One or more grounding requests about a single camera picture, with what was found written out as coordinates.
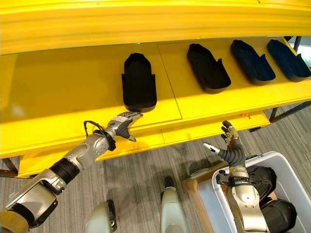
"robot forearm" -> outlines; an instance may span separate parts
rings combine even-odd
[[[222,130],[225,134],[222,134],[222,138],[227,143],[227,150],[204,143],[207,149],[229,164],[229,174],[224,170],[220,171],[216,176],[217,183],[229,187],[228,202],[239,233],[268,233],[269,229],[259,207],[258,191],[246,170],[245,154],[239,135],[228,121],[224,121],[223,125]]]
[[[10,198],[6,205],[7,211],[1,213],[1,229],[6,229],[7,232],[19,232],[11,228],[14,227],[13,220],[10,220],[12,217],[15,220],[21,219],[21,224],[24,218],[29,228],[41,225],[56,208],[58,203],[56,196],[65,190],[67,184],[90,166],[97,157],[107,150],[115,149],[113,138],[116,135],[135,140],[128,133],[128,125],[140,116],[139,113],[127,112],[113,118],[106,129],[99,127],[100,130],[95,130],[94,134],[87,136],[82,144],[69,151],[49,169],[31,179]]]

